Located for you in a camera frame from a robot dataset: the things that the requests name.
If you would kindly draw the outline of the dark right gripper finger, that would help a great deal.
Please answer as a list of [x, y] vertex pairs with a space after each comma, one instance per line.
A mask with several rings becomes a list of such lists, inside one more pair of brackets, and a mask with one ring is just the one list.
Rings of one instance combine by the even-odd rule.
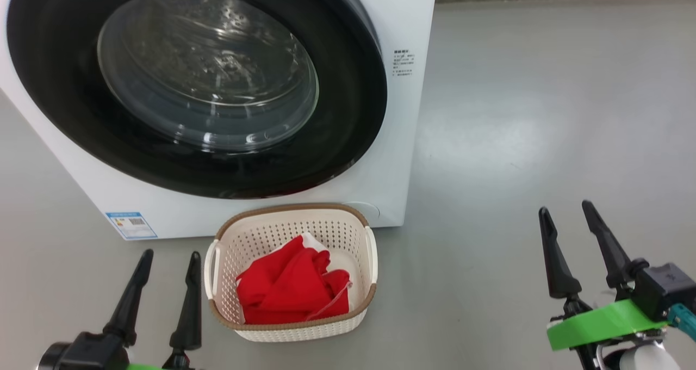
[[579, 294], [582, 291], [581, 283], [572, 276], [567, 265], [557, 241], [558, 233], [555, 223], [547, 207], [539, 209], [538, 219], [549, 296], [554, 299], [563, 299]]
[[621, 292], [632, 281], [627, 271], [631, 259], [629, 259], [611, 229], [604, 222], [594, 203], [584, 200], [582, 202], [582, 211], [590, 232], [595, 235], [598, 241], [602, 259], [604, 259], [606, 266], [607, 285], [609, 288]]

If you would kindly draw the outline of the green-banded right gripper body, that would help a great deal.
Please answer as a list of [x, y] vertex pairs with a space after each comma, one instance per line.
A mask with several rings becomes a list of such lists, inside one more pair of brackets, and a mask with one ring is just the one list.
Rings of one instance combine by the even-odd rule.
[[546, 335], [550, 348], [560, 351], [658, 330], [667, 325], [664, 319], [649, 318], [633, 300], [626, 299], [550, 323]]

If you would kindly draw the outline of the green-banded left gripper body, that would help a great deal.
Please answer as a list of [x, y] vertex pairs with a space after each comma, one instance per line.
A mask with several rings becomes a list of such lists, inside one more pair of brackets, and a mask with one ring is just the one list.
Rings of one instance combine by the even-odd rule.
[[146, 363], [129, 363], [127, 370], [161, 370], [161, 369], [194, 369], [185, 353], [172, 353], [163, 365], [147, 365]]

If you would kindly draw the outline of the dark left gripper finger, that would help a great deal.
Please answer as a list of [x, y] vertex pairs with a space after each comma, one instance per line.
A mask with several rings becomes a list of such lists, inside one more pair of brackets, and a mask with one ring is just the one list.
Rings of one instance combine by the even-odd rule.
[[202, 346], [202, 267], [201, 254], [194, 251], [185, 274], [186, 293], [176, 330], [170, 338], [174, 354], [198, 350]]
[[136, 320], [141, 303], [141, 294], [149, 280], [153, 256], [152, 249], [146, 249], [142, 253], [114, 313], [103, 328], [103, 333], [119, 337], [125, 348], [134, 346], [136, 343]]

